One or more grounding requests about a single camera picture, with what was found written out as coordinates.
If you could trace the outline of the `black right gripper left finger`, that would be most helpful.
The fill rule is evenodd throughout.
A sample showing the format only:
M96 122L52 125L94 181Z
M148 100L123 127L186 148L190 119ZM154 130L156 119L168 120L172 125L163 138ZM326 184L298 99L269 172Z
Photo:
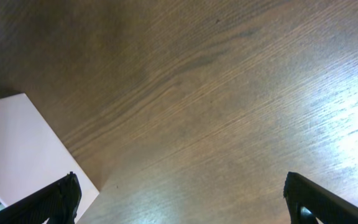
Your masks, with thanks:
M73 172L0 211L0 224L75 224L81 187Z

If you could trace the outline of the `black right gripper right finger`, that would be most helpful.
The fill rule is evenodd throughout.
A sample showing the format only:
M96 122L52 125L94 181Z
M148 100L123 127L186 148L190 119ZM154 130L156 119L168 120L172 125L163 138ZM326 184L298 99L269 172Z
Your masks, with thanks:
M358 223L358 207L296 172L283 188L292 224Z

